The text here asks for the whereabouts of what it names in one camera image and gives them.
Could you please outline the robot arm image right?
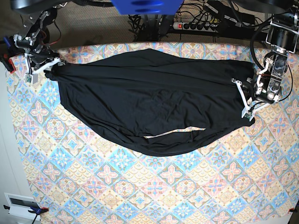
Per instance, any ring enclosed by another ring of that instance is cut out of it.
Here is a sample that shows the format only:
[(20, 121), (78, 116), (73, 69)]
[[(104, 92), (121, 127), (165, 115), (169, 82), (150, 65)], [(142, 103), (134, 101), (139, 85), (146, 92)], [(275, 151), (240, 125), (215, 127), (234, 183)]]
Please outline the robot arm image right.
[[(253, 84), (254, 100), (257, 105), (273, 104), (281, 101), (281, 82), (288, 69), (287, 59), (296, 51), (299, 37), (299, 13), (285, 12), (273, 15), (266, 21), (257, 24), (257, 30), (250, 40), (250, 53), (254, 63), (260, 69), (256, 83)], [(272, 47), (265, 55), (261, 65), (254, 50), (255, 38), (264, 27), (268, 27), (266, 43)]]

